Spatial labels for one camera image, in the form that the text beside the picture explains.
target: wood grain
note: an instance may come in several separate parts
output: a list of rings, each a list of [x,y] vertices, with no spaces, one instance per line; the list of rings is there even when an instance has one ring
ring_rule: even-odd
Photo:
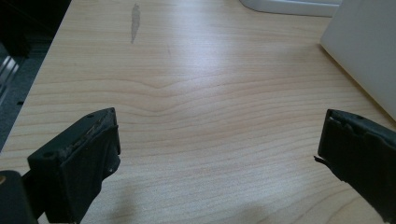
[[[236,0],[74,0],[0,168],[25,173],[114,106],[121,166],[83,223],[382,223],[313,160],[327,108],[396,127],[319,45],[329,21]]]

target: light wood surface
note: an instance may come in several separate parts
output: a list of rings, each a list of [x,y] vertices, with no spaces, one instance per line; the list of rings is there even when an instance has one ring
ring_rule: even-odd
[[[24,174],[114,106],[120,169],[83,223],[382,223],[313,160],[327,108],[396,127],[319,45],[329,21],[237,0],[74,0],[0,168]]]

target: metal object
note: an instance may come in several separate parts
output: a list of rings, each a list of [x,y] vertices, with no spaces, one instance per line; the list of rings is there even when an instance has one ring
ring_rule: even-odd
[[[91,113],[28,157],[31,170],[21,177],[2,171],[0,223],[79,223],[102,181],[120,165],[114,108]]]
[[[366,118],[329,109],[315,160],[396,223],[396,133]]]

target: white object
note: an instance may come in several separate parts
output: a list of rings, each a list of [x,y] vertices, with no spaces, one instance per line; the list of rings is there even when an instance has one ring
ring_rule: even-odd
[[[240,0],[256,11],[331,17],[342,0]]]
[[[344,0],[320,42],[396,119],[396,1]]]

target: gray carpet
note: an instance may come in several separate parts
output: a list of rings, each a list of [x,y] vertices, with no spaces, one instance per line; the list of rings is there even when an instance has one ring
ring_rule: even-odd
[[[0,101],[0,151],[20,113],[51,42],[49,38],[34,35],[30,36],[29,41],[32,46],[29,57],[13,57],[14,62],[18,64],[18,69],[13,77],[7,79],[7,90],[3,91],[0,96],[2,98]],[[7,56],[7,52],[0,43],[0,64],[3,64]]]

